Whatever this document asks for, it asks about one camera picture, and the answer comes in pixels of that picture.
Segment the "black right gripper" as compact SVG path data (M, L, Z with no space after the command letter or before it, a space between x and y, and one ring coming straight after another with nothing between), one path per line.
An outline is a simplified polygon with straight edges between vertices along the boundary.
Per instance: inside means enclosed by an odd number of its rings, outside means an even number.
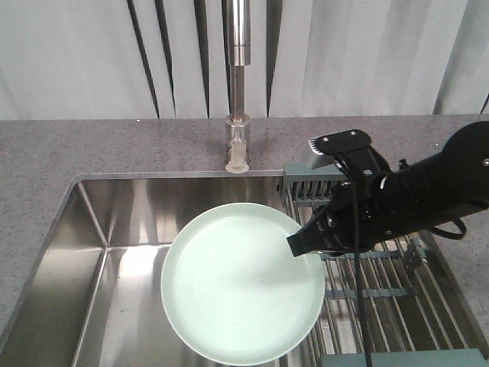
M389 164L372 147L336 148L325 155L347 180L334 187L329 205L318 208L305 226L287 237L294 257L310 252L358 255L374 245L361 227L374 227L372 186L391 172Z

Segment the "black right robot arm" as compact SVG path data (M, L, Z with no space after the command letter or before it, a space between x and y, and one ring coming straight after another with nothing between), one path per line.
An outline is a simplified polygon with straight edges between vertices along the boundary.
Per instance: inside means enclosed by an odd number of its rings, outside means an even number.
M377 243L427 229L448 239L466 233L462 218L488 208L488 123L459 129L443 149L392 171L362 130L309 140L314 167L334 164L346 177L298 232L294 256L367 252Z

